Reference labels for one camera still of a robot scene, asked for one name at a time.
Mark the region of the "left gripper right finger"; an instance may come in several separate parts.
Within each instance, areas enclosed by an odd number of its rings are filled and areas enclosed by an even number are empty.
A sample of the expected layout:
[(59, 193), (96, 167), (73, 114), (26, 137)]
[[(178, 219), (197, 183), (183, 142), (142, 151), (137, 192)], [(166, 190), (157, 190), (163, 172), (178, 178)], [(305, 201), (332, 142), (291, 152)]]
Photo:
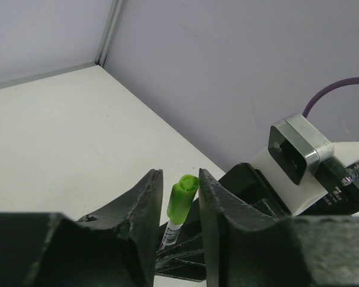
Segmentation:
[(199, 180), (208, 286), (359, 286), (359, 216), (277, 220)]

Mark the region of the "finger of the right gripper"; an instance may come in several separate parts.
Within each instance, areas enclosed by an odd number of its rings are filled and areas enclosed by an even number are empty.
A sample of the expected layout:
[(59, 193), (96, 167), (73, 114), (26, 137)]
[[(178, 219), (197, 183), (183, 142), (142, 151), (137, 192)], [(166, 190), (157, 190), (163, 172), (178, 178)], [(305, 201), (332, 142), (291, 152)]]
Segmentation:
[(206, 265), (202, 236), (193, 236), (158, 251), (155, 275), (188, 281), (205, 281)]

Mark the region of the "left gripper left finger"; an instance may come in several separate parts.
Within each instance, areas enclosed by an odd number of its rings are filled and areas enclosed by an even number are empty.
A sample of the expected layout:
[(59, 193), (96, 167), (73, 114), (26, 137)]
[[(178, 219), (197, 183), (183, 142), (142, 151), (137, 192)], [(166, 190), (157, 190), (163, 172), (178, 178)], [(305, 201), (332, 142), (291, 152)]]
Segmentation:
[(77, 221), (0, 212), (0, 286), (152, 286), (163, 172)]

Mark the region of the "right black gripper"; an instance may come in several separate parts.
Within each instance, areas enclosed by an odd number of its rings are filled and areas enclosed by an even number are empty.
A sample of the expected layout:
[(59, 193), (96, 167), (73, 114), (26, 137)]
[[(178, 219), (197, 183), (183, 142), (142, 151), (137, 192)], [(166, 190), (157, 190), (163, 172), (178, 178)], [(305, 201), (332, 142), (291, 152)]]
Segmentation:
[[(218, 181), (227, 191), (275, 219), (291, 216), (279, 195), (258, 169), (239, 163)], [(179, 232), (178, 239), (190, 239), (201, 232), (199, 201), (195, 200)]]

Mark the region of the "light green pen cap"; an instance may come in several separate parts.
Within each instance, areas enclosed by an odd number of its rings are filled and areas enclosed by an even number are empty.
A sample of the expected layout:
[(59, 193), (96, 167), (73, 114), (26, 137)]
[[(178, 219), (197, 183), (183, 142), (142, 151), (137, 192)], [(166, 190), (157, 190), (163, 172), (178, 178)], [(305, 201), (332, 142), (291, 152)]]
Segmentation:
[(198, 188), (199, 178), (193, 175), (184, 175), (173, 185), (166, 210), (171, 223), (185, 222)]

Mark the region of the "silver green tip pen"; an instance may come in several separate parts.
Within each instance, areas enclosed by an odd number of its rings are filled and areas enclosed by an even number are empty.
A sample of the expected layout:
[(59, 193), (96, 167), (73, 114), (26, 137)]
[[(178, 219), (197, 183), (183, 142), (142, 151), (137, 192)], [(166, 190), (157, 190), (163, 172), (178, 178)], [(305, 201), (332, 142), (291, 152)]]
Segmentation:
[(177, 238), (180, 234), (182, 224), (173, 224), (172, 221), (168, 221), (165, 232), (163, 234), (159, 250), (174, 245), (177, 241)]

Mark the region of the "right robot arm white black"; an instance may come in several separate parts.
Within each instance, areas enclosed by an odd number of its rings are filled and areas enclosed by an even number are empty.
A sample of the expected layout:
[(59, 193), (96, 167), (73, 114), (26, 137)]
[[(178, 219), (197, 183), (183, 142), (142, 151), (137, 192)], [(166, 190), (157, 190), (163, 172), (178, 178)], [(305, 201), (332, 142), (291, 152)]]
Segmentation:
[(214, 179), (200, 173), (200, 197), (176, 244), (158, 252), (156, 275), (208, 286), (359, 286), (359, 180), (334, 186), (301, 215), (290, 211), (248, 163)]

